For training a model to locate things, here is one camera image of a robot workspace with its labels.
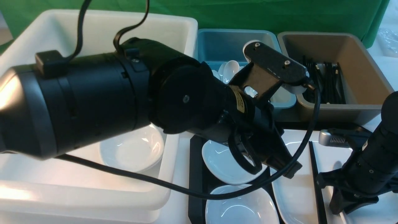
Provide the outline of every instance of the plastic bag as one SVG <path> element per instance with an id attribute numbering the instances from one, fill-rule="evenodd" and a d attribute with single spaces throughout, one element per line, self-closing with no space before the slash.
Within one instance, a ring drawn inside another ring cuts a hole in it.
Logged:
<path id="1" fill-rule="evenodd" d="M 398 57 L 398 34 L 390 29 L 380 28 L 377 35 L 383 54 L 388 57 Z"/>

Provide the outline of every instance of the yellow label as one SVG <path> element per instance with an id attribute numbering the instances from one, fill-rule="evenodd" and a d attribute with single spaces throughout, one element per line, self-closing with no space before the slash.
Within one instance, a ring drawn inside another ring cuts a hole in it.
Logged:
<path id="1" fill-rule="evenodd" d="M 242 96 L 239 94 L 238 90 L 234 89 L 232 86 L 231 86 L 231 89 L 232 89 L 232 91 L 234 91 L 234 94 L 235 94 L 236 108 L 240 112 L 244 113 L 245 112 L 245 102 L 243 101 Z"/>

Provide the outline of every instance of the gray bin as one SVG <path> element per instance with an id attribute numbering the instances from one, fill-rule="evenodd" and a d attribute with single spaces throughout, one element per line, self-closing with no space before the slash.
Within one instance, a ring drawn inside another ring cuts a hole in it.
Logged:
<path id="1" fill-rule="evenodd" d="M 242 48 L 248 41 L 257 39 L 262 43 L 281 51 L 275 34 L 265 30 L 247 29 L 199 29 L 195 57 L 198 61 L 205 61 L 213 70 L 218 71 L 223 62 L 235 60 L 240 66 L 247 61 Z M 281 109 L 293 107 L 296 96 L 280 88 L 271 98 L 275 113 Z"/>
<path id="2" fill-rule="evenodd" d="M 365 124 L 380 114 L 394 90 L 361 41 L 346 33 L 283 32 L 278 35 L 282 53 L 296 61 L 305 55 L 314 61 L 340 63 L 347 104 L 321 104 L 319 121 Z M 297 95 L 300 119 L 311 118 L 314 104 Z"/>

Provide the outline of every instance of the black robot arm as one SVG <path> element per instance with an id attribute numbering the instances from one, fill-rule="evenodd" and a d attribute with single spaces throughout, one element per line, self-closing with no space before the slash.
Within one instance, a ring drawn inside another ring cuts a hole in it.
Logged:
<path id="1" fill-rule="evenodd" d="M 344 139 L 338 141 L 340 144 L 347 142 L 353 150 L 342 168 L 319 173 L 317 177 L 321 188 L 334 187 L 330 201 L 333 214 L 341 211 L 349 214 L 377 203 L 379 195 L 390 191 L 398 193 L 397 111 L 398 92 L 394 92 L 383 103 L 382 121 L 373 133 L 328 130 L 331 135 Z"/>
<path id="2" fill-rule="evenodd" d="M 225 85 L 206 63 L 159 42 L 131 38 L 121 47 L 67 64 L 57 51 L 41 52 L 36 64 L 9 69 L 0 80 L 1 150 L 48 159 L 152 122 L 167 134 L 189 131 L 228 145 L 250 173 L 291 160 L 269 99 L 281 85 L 304 91 L 302 65 L 252 43 L 251 62 Z M 245 94 L 246 86 L 259 95 Z M 300 168 L 296 162 L 285 176 Z"/>

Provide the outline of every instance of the blue bin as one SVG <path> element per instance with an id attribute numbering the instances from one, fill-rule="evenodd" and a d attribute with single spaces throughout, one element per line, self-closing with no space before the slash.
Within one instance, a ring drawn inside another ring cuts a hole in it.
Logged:
<path id="1" fill-rule="evenodd" d="M 235 60 L 240 66 L 247 61 L 242 48 L 250 40 L 262 43 L 281 52 L 276 36 L 265 30 L 249 29 L 199 29 L 195 47 L 195 57 L 198 61 L 205 61 L 211 69 L 218 71 L 222 63 Z M 271 103 L 277 113 L 280 109 L 293 107 L 296 95 L 280 88 L 271 98 Z"/>

